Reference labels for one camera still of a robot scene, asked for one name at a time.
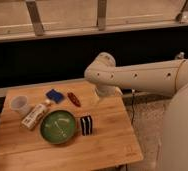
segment green bowl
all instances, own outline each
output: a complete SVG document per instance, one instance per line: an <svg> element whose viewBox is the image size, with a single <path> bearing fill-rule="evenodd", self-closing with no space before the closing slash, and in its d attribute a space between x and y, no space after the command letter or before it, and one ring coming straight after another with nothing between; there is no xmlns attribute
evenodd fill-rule
<svg viewBox="0 0 188 171"><path fill-rule="evenodd" d="M52 144L65 143L76 132L76 119L68 111L53 111L43 119L40 132L42 137Z"/></svg>

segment dark background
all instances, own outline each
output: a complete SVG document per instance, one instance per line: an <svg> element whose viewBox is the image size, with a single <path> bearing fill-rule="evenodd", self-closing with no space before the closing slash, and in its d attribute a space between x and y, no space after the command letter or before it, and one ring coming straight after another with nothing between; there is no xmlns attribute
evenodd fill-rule
<svg viewBox="0 0 188 171"><path fill-rule="evenodd" d="M118 66L188 58L188 27L0 43L0 87L82 78L102 51Z"/></svg>

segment paper cup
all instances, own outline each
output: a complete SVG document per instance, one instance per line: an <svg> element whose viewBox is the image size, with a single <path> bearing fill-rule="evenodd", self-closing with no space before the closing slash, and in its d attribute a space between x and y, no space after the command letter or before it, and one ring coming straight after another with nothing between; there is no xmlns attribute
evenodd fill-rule
<svg viewBox="0 0 188 171"><path fill-rule="evenodd" d="M14 97L10 102L10 108L19 113L22 118L31 111L31 106L26 96Z"/></svg>

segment wooden tabletop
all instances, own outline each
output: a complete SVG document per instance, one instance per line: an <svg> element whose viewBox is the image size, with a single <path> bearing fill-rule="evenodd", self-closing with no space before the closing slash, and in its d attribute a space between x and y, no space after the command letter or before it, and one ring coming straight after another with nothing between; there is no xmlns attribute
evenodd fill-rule
<svg viewBox="0 0 188 171"><path fill-rule="evenodd" d="M10 100L26 95L34 106L43 102L45 93L51 89L65 96L67 92L73 92L82 106L76 107L66 98L59 104L53 103L50 111L68 110L77 121L79 117L90 114L94 124L92 135L82 136L78 124L78 132L73 139L62 145L52 145L41 137L40 124L33 131L21 126L19 114L9 108ZM94 85L80 81L10 90L0 117L0 170L82 171L142 160L121 96L117 93L99 98L94 89Z"/></svg>

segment blue sponge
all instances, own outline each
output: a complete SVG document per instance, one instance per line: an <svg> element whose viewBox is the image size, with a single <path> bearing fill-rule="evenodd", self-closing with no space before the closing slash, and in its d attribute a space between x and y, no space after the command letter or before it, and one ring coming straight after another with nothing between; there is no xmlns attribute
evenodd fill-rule
<svg viewBox="0 0 188 171"><path fill-rule="evenodd" d="M52 89L49 92L46 93L47 98L50 100L55 101L55 103L59 103L64 99L64 96L62 93L57 92L56 90Z"/></svg>

